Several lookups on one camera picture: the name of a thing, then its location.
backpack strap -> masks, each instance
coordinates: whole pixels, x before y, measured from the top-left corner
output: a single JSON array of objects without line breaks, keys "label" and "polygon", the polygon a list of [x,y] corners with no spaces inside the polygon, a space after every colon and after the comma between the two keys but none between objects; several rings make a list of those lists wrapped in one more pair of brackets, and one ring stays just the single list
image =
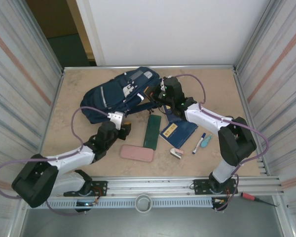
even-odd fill
[{"label": "backpack strap", "polygon": [[156,109],[156,108],[158,108],[157,104],[155,104],[153,102],[147,102],[142,105],[138,105],[138,106],[134,107],[132,110],[128,111],[127,114],[131,115],[131,114],[135,114],[140,111],[143,111],[143,110],[151,110],[151,109]]}]

teal eraser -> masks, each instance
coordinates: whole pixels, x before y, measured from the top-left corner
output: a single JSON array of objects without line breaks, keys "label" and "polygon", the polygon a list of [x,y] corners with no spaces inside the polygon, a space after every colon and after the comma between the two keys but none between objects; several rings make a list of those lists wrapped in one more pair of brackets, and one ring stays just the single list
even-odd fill
[{"label": "teal eraser", "polygon": [[209,141],[212,139],[211,135],[208,135],[207,137],[204,138],[204,140],[201,143],[201,147],[206,147]]}]

screwdriver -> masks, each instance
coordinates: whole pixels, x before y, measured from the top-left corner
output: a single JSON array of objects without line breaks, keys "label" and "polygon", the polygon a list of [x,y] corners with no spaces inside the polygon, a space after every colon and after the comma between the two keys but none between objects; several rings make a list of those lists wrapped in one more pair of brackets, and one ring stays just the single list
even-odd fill
[{"label": "screwdriver", "polygon": [[248,199],[248,200],[251,200],[251,201],[258,201],[258,202],[263,202],[263,203],[266,203],[266,204],[269,204],[269,205],[272,205],[272,206],[277,206],[277,205],[274,205],[274,204],[271,204],[271,203],[268,203],[266,201],[263,201],[261,200],[260,198],[257,198],[255,196],[252,196],[250,194],[247,194],[245,192],[242,192],[241,193],[241,197],[245,198],[245,199]]}]

blue notebook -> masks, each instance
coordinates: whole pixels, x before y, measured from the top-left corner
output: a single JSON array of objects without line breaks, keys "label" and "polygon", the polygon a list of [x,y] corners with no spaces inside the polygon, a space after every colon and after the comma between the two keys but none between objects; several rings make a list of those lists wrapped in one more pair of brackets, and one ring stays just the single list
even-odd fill
[{"label": "blue notebook", "polygon": [[183,121],[182,118],[179,118],[177,116],[175,116],[173,113],[172,113],[172,110],[170,108],[170,106],[167,106],[167,105],[164,105],[163,106],[163,110],[164,110],[164,113],[166,114],[167,116],[167,119],[168,119],[168,122],[178,122],[178,121]]},{"label": "blue notebook", "polygon": [[174,122],[170,123],[160,136],[175,148],[180,149],[197,127],[196,124],[188,121]]}]

white wall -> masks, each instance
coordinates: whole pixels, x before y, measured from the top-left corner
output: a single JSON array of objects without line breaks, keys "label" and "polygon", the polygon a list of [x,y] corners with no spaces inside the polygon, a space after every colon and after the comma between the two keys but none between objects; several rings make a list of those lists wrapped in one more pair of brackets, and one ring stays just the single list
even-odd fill
[{"label": "white wall", "polygon": [[234,64],[269,0],[77,0],[99,66]]}]

